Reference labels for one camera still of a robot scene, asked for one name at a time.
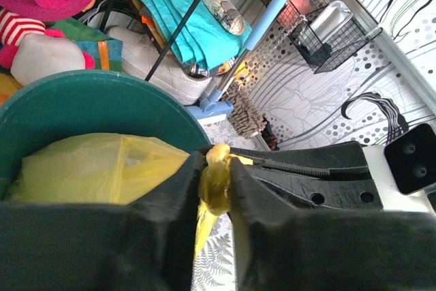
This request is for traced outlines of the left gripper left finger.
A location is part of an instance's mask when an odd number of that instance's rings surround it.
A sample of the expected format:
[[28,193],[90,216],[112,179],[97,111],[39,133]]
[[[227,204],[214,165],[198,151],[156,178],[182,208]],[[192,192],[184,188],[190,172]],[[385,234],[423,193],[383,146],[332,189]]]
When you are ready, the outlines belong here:
[[128,205],[1,204],[2,290],[189,290],[204,157]]

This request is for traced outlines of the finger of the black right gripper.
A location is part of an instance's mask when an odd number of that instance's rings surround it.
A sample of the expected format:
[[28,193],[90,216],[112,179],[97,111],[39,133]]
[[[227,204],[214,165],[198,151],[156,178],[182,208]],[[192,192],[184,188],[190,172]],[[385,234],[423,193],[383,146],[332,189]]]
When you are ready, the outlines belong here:
[[382,210],[379,192],[358,142],[291,151],[232,147],[252,160],[249,174],[286,202],[300,208]]

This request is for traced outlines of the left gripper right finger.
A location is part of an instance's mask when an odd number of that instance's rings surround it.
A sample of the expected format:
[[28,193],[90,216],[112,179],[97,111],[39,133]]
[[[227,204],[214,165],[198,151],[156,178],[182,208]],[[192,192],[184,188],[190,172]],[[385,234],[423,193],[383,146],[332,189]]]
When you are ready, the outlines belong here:
[[298,209],[230,164],[239,290],[434,290],[435,216]]

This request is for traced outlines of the yellow-green trash bag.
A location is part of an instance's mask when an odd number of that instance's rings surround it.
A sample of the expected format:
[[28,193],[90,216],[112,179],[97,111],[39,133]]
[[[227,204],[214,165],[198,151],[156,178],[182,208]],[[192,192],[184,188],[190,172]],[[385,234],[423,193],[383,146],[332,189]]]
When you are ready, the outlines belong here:
[[[218,216],[229,212],[230,166],[237,155],[227,144],[206,153],[197,186],[198,256]],[[181,168],[188,153],[155,137],[94,133],[72,136],[25,157],[6,189],[11,202],[128,204],[161,185]]]

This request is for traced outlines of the teal plastic trash bin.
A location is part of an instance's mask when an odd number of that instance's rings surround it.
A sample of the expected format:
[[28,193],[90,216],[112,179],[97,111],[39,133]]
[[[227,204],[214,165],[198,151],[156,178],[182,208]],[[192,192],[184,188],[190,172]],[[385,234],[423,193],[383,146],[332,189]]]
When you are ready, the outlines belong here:
[[103,70],[63,72],[25,86],[1,105],[1,193],[23,158],[90,133],[157,137],[188,153],[210,144],[188,109],[149,82]]

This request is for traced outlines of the white quilted bag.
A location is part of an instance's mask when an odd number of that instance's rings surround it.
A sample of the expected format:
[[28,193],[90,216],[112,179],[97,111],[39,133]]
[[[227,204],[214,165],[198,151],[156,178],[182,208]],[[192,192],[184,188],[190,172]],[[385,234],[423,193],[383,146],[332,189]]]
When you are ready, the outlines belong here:
[[[123,43],[123,72],[144,80],[159,58],[149,36],[124,27],[112,27],[108,30],[108,36]],[[175,56],[166,55],[149,82],[169,93],[181,104],[190,106],[197,102],[211,79],[188,75]]]

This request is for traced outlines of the black orange toy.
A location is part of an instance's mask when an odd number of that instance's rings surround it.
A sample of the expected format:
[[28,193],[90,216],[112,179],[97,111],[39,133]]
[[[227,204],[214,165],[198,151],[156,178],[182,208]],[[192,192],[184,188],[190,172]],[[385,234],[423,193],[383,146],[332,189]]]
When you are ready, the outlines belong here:
[[265,127],[261,132],[263,140],[266,142],[266,144],[268,145],[268,148],[271,151],[278,151],[279,150],[278,139],[273,134],[272,127],[271,127],[269,121],[266,119],[266,117],[263,117],[263,122],[265,123]]

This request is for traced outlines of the beige chenille mop head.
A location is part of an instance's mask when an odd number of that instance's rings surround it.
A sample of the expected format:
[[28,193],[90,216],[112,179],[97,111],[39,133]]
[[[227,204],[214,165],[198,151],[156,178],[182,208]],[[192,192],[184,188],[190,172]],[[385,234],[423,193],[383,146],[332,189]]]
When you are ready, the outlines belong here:
[[223,94],[223,99],[231,101],[233,111],[228,121],[239,136],[251,138],[264,130],[266,121],[262,113],[251,101],[248,93],[237,82],[233,82]]

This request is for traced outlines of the silver foil pouch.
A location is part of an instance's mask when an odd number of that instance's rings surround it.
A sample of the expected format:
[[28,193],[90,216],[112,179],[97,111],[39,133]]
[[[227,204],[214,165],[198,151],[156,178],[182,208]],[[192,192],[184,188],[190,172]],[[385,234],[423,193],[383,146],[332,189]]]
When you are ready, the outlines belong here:
[[327,42],[339,29],[349,22],[354,13],[340,0],[325,7],[322,13],[310,24],[311,30],[320,42]]

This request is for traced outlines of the teal folded cloth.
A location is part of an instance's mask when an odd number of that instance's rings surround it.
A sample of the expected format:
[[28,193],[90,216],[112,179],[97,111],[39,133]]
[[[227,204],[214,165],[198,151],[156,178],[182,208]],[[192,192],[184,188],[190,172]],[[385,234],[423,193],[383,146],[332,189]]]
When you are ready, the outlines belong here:
[[[148,8],[165,38],[170,38],[194,0],[140,0]],[[182,63],[213,69],[239,54],[251,27],[242,35],[227,32],[201,1],[171,46]]]

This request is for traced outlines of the rainbow striped box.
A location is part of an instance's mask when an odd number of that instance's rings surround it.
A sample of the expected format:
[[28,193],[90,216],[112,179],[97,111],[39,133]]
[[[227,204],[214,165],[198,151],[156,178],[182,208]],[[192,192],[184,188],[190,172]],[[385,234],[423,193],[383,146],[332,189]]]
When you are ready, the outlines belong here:
[[[123,43],[108,37],[97,29],[88,27],[73,18],[52,23],[46,27],[64,32],[67,39],[75,42],[80,49],[89,53],[95,60],[94,69],[120,72]],[[23,88],[10,73],[1,67],[1,103],[4,104],[13,94]]]

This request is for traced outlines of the grey patterned pouch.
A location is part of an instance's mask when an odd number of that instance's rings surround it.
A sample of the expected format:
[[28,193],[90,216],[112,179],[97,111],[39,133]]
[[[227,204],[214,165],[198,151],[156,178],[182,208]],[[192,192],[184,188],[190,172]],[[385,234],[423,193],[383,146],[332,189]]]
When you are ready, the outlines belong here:
[[232,35],[242,35],[247,24],[230,0],[202,0],[218,23]]

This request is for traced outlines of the black metal shelf rack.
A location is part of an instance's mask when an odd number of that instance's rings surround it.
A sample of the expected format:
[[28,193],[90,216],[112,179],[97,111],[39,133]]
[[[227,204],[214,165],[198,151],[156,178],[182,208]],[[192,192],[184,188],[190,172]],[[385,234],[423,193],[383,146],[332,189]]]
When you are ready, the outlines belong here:
[[287,0],[271,0],[256,26],[241,36],[227,32],[204,0],[139,0],[157,26],[167,34],[167,44],[144,77],[149,81],[165,55],[172,51],[181,63],[199,63],[214,68],[232,57],[253,50]]

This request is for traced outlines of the pink striped plush doll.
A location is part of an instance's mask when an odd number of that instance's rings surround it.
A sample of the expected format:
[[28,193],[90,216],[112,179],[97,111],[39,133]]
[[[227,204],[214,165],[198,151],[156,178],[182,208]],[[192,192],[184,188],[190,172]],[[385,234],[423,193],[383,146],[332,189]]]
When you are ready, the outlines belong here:
[[64,32],[2,8],[1,67],[26,86],[53,74],[93,69],[95,60]]

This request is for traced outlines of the blue handled mop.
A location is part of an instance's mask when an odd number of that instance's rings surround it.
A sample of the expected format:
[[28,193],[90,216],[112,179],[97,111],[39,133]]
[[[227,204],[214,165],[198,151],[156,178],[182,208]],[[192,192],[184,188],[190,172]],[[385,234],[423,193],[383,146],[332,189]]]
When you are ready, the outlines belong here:
[[188,111],[196,118],[200,125],[223,121],[232,113],[234,109],[232,102],[221,100],[221,96],[232,83],[235,73],[240,65],[244,63],[245,57],[262,39],[262,36],[277,17],[286,1],[287,0],[272,0],[269,3],[258,23],[252,28],[232,69],[224,74],[208,97],[202,99],[199,105],[187,107]]

